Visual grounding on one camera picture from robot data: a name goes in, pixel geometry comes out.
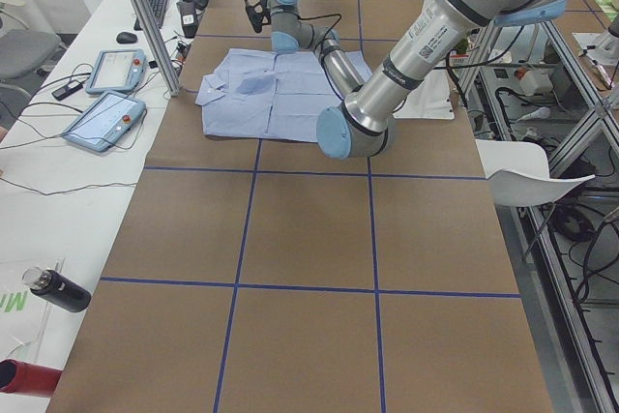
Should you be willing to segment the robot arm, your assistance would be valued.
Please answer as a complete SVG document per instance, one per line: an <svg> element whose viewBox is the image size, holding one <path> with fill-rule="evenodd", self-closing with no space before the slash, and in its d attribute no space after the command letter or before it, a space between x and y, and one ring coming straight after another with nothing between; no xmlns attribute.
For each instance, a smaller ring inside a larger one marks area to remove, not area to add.
<svg viewBox="0 0 619 413"><path fill-rule="evenodd" d="M268 0L272 49L277 54L307 49L315 55L337 95L344 98L358 91L364 80L342 50L336 27L315 26L301 18L298 1Z"/></svg>
<svg viewBox="0 0 619 413"><path fill-rule="evenodd" d="M566 6L567 0L432 0L369 80L320 113L320 149L340 160L379 154L395 137L394 110L467 33L552 20Z"/></svg>

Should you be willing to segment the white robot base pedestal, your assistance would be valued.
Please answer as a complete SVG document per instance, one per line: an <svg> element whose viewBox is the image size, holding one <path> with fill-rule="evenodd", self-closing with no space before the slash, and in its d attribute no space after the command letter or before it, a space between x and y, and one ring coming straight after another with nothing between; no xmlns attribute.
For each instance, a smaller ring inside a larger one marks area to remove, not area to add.
<svg viewBox="0 0 619 413"><path fill-rule="evenodd" d="M453 120L448 75L432 71L407 97L403 107L394 113L397 119Z"/></svg>

